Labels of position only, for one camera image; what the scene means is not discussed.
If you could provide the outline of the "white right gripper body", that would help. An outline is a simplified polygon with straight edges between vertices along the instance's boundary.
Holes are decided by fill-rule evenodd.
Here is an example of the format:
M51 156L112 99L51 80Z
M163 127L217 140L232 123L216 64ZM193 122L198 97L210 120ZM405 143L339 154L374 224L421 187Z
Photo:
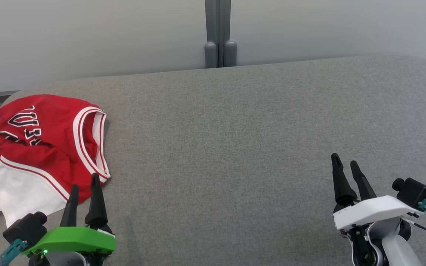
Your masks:
M348 230L353 225L366 225L385 219L400 217L407 213L421 215L421 211L409 207L395 197L385 195L345 207L333 213L333 217L337 230Z

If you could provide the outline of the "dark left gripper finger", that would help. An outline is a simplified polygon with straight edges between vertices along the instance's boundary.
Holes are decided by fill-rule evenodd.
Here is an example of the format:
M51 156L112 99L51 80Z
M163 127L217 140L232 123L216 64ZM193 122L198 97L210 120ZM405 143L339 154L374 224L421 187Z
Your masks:
M94 230L108 230L108 215L105 208L104 195L98 173L92 174L90 183L92 192L88 214L85 216L85 224Z
M77 226L77 207L79 202L78 185L74 184L71 188L69 199L64 208L64 213L61 218L61 227L76 227Z

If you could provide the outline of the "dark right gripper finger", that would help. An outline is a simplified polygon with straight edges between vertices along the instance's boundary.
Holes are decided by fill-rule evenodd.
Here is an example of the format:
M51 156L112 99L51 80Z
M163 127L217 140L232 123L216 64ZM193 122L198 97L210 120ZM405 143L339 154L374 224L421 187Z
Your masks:
M357 194L348 183L344 174L343 163L337 153L331 155L331 162L336 204L338 207L352 206L357 199Z
M353 160L350 162L350 167L351 167L353 178L359 190L361 201L377 198L377 195L375 194L374 190L372 189L365 175L362 173L358 163L355 160Z

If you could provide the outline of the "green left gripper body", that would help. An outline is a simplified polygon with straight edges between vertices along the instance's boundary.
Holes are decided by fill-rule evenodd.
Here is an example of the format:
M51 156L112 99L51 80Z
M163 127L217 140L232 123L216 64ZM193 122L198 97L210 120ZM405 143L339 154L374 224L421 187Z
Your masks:
M103 266L115 251L113 234L89 227L57 227L26 249L30 264L42 266Z

